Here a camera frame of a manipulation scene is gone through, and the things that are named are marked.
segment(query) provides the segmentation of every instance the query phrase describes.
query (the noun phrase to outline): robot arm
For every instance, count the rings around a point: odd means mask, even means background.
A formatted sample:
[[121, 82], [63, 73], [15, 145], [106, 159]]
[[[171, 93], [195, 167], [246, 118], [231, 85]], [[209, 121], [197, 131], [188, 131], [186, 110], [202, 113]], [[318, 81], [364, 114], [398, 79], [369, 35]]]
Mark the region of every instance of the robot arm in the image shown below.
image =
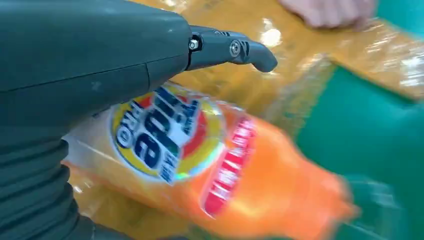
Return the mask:
[[240, 33], [124, 0], [0, 0], [0, 33], [0, 239], [8, 240], [126, 239], [78, 214], [62, 136], [186, 70], [277, 65]]

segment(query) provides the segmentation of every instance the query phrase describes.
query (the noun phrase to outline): metal screw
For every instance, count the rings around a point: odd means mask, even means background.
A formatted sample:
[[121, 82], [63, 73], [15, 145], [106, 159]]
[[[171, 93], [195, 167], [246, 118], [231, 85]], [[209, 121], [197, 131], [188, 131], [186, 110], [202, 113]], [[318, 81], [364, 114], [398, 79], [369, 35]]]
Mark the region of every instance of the metal screw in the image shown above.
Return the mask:
[[195, 40], [195, 39], [191, 39], [190, 42], [188, 43], [188, 48], [190, 50], [196, 50], [199, 48], [199, 41]]
[[232, 41], [232, 43], [229, 45], [229, 53], [232, 57], [237, 57], [240, 53], [240, 50], [240, 42], [237, 40]]

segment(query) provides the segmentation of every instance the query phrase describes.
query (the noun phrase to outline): human hand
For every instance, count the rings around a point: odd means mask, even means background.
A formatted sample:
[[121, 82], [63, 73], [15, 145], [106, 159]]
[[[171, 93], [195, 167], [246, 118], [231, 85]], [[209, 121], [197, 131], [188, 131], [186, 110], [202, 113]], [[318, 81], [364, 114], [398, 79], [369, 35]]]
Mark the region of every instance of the human hand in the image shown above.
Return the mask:
[[279, 0], [290, 11], [316, 28], [366, 27], [375, 14], [377, 0]]

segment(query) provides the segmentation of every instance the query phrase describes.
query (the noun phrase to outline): orange bottle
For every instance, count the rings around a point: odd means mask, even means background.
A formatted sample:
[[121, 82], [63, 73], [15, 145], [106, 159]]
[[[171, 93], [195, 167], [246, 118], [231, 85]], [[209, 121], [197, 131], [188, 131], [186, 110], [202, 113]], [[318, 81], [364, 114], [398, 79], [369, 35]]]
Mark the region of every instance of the orange bottle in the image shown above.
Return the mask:
[[278, 128], [173, 84], [89, 119], [68, 164], [225, 237], [329, 239], [354, 207], [342, 178]]

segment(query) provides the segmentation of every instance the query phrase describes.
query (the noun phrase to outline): red label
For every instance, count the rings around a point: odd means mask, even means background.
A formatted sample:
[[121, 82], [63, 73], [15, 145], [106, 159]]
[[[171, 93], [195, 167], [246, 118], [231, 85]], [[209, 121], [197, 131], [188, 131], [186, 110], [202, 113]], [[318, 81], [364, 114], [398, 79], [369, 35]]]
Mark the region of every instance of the red label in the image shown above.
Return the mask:
[[233, 148], [226, 149], [221, 162], [212, 176], [211, 185], [206, 190], [203, 210], [212, 218], [218, 214], [230, 200], [240, 179], [240, 173], [246, 164], [255, 136], [252, 121], [244, 117], [237, 124], [231, 141]]

